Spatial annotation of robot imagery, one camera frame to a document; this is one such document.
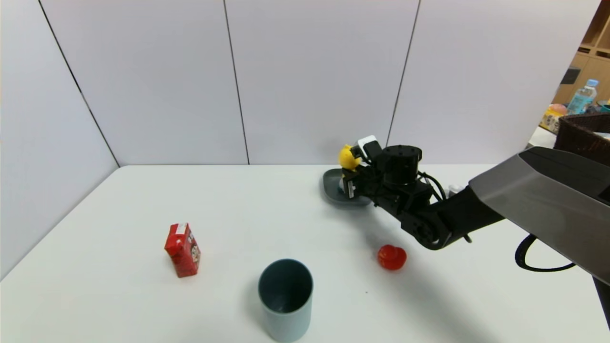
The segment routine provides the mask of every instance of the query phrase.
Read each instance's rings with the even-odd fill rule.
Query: wicker basket
[[[594,132],[610,133],[610,114],[594,112],[561,117],[554,148],[610,167],[610,140]]]

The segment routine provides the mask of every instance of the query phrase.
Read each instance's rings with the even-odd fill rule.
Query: gray plate
[[[322,193],[328,201],[343,206],[366,206],[371,203],[369,198],[356,197],[349,199],[344,193],[340,193],[339,180],[341,176],[341,169],[327,170],[322,176]]]

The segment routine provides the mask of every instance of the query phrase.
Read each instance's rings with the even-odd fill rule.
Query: red ball
[[[386,244],[377,253],[377,261],[382,267],[389,270],[398,270],[407,261],[407,252],[401,247]]]

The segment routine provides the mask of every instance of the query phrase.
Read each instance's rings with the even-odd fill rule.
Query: white table
[[[551,131],[545,130],[540,126],[536,126],[536,130],[534,134],[529,139],[529,144],[532,146],[543,146],[545,148],[553,148],[555,146],[555,141],[557,140],[557,135],[552,133]]]
[[[381,209],[324,202],[333,166],[131,166],[117,170],[0,284],[2,342],[268,342],[257,278],[280,258],[314,276],[300,342],[608,342],[591,277],[513,260],[526,233],[503,221],[427,250]],[[466,184],[490,165],[429,165]],[[176,277],[163,245],[188,221],[203,259]],[[383,244],[409,259],[391,273]],[[540,243],[532,265],[565,259]]]

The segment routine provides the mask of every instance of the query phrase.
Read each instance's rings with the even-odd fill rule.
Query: red toy
[[[174,262],[179,278],[197,274],[201,252],[188,223],[170,226],[170,234],[165,242],[165,251]]]
[[[382,267],[389,270],[398,270],[407,261],[407,253],[401,247],[386,244],[377,253],[377,261]]]

